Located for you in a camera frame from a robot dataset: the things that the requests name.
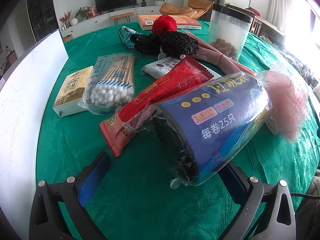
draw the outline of orange chair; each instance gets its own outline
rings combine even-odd
[[[161,14],[167,15],[185,15],[192,19],[198,19],[204,15],[213,5],[208,0],[188,0],[188,5],[178,8],[170,3],[165,2],[159,9]]]

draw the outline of black lid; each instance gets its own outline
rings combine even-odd
[[[242,13],[242,12],[238,12],[236,10],[233,10],[231,8],[228,8],[228,7],[225,7],[225,6],[222,6],[222,5],[218,5],[218,4],[214,4],[213,7],[212,7],[213,10],[217,11],[217,12],[220,12],[220,13],[223,13],[223,14],[226,14],[226,15],[229,15],[233,18],[236,18],[236,19],[239,19],[241,21],[244,21],[246,23],[252,23],[252,20],[253,18]]]

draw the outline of white flower pot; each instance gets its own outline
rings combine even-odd
[[[157,0],[155,0],[155,6],[161,6],[161,5],[163,5],[163,1],[157,1]]]
[[[73,18],[71,21],[70,21],[70,24],[71,26],[75,25],[78,23],[78,19],[77,18]]]

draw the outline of bottle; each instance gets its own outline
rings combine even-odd
[[[9,56],[9,54],[12,52],[12,49],[10,49],[8,46],[5,47],[7,50],[7,57]]]

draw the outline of metal screw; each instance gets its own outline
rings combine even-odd
[[[76,178],[74,176],[70,176],[69,178],[67,178],[68,183],[75,182],[75,180],[76,180]]]
[[[45,184],[45,181],[44,181],[44,180],[41,180],[41,181],[39,181],[39,183],[38,183],[39,187],[44,186],[44,184]]]
[[[287,183],[285,182],[285,180],[281,179],[280,185],[281,185],[282,187],[286,187],[286,186],[287,186]]]
[[[250,177],[250,181],[252,183],[257,183],[259,180],[256,177],[252,176],[252,177]]]

